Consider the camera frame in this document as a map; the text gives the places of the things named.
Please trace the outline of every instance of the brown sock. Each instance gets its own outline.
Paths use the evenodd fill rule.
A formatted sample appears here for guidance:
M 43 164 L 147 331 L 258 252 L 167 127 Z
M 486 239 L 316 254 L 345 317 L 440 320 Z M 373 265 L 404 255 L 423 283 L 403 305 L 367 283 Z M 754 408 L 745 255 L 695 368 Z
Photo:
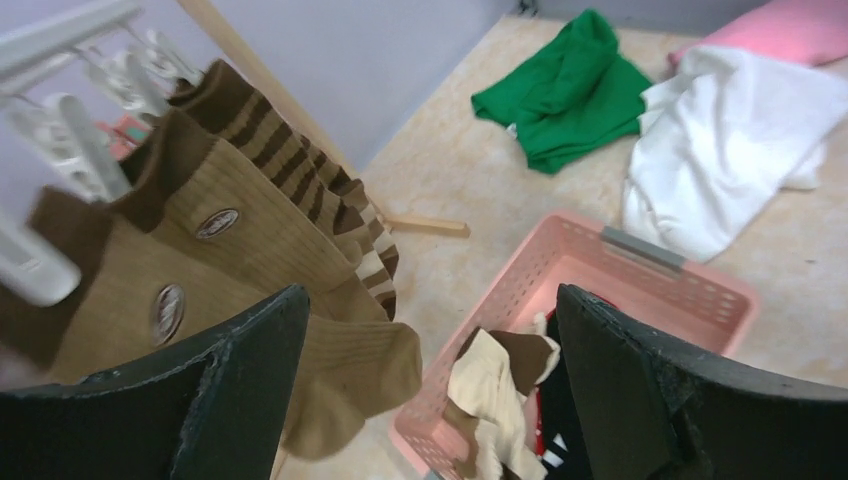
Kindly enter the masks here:
M 162 243 L 269 294 L 303 284 L 313 311 L 333 320 L 388 321 L 336 245 L 235 147 L 180 110 L 122 168 L 134 190 L 110 208 Z
M 480 419 L 464 412 L 451 399 L 448 399 L 448 404 L 445 406 L 442 418 L 455 428 L 460 436 L 468 443 L 468 456 L 464 459 L 454 459 L 453 468 L 462 478 L 477 478 L 477 457 L 480 455 L 480 443 L 477 437 L 486 435 L 488 432 L 482 433 L 478 431 L 480 429 Z M 503 463 L 501 463 L 501 469 L 503 470 L 501 479 L 520 480 L 518 475 Z
M 394 278 L 399 260 L 397 246 L 389 232 L 377 218 L 377 210 L 365 194 L 365 185 L 360 179 L 351 180 L 344 169 L 332 161 L 323 150 L 305 136 L 300 141 L 308 152 L 309 159 L 318 170 L 318 178 L 332 193 L 340 196 L 345 204 L 355 208 L 368 225 L 374 249 L 386 267 L 389 277 Z
M 292 130 L 258 90 L 223 60 L 216 60 L 197 87 L 180 82 L 170 103 L 210 133 L 238 148 L 340 248 L 349 248 L 345 246 L 349 242 L 358 244 L 362 249 L 362 264 L 357 275 L 383 305 L 389 318 L 394 318 L 397 297 L 391 281 L 394 267 L 389 272 L 381 262 L 381 252 L 386 247 L 372 253 L 377 245 L 371 224 L 364 223 L 355 208 L 349 208 L 339 195 L 325 187 L 320 171 L 302 143 L 303 137 Z M 386 238 L 388 235 L 380 237 L 378 244 L 384 245 Z
M 43 190 L 29 226 L 80 268 L 82 281 L 47 308 L 0 287 L 0 340 L 54 381 L 140 358 L 266 296 L 59 190 Z
M 402 323 L 309 319 L 282 446 L 317 460 L 347 445 L 365 420 L 421 388 L 418 335 Z
M 551 358 L 554 349 L 541 335 L 499 330 L 492 330 L 489 335 L 509 354 L 509 370 L 515 389 L 525 397 L 536 387 L 539 377 L 546 370 L 553 369 L 559 360 L 558 357 Z

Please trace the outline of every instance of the green clothing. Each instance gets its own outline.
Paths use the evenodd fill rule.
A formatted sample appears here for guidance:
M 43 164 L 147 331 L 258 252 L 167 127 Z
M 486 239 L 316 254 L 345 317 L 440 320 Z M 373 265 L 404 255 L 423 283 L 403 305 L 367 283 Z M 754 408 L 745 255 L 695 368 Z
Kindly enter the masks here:
M 471 97 L 475 114 L 515 124 L 534 170 L 564 165 L 623 136 L 639 133 L 639 97 L 650 80 L 618 54 L 607 21 L 586 10 L 503 80 Z

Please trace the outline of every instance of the floor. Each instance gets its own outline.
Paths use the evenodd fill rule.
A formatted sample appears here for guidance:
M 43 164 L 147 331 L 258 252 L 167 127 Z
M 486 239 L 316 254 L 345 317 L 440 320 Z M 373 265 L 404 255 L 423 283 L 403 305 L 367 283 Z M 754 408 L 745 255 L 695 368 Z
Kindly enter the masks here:
M 431 360 L 486 291 L 524 236 L 548 212 L 573 209 L 620 223 L 620 196 L 635 138 L 619 140 L 555 176 L 526 168 L 499 126 L 476 120 L 469 96 L 547 43 L 558 21 L 506 17 L 373 160 L 363 178 L 388 210 L 468 222 L 471 238 L 398 233 L 397 321 L 420 334 Z M 621 51 L 647 75 L 665 76 L 665 53 L 691 39 L 620 31 Z M 848 61 L 828 67 L 848 77 Z M 834 132 L 823 185 L 785 192 L 711 262 L 759 290 L 763 311 L 735 358 L 786 375 L 848 386 L 848 126 Z M 386 437 L 390 416 L 334 458 L 289 459 L 279 479 L 414 479 Z

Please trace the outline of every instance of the oval logo patch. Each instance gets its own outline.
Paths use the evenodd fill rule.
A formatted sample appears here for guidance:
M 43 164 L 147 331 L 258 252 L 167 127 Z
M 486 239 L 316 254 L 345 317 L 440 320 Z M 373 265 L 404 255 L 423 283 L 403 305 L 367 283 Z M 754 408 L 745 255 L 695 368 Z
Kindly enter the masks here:
M 217 235 L 220 235 L 238 221 L 239 213 L 234 208 L 226 208 L 220 212 L 207 218 L 195 232 L 194 236 L 198 240 L 207 240 Z
M 153 346 L 158 347 L 174 336 L 185 314 L 185 291 L 176 284 L 168 285 L 159 292 L 153 304 L 151 326 Z

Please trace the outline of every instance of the laundry basket handle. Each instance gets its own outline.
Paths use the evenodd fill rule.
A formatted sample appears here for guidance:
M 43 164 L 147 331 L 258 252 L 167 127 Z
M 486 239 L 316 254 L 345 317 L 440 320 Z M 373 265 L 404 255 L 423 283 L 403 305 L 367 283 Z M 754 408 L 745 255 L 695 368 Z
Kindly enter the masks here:
M 673 272 L 683 270 L 683 264 L 686 263 L 685 257 L 636 238 L 617 228 L 604 227 L 601 232 L 601 240 Z

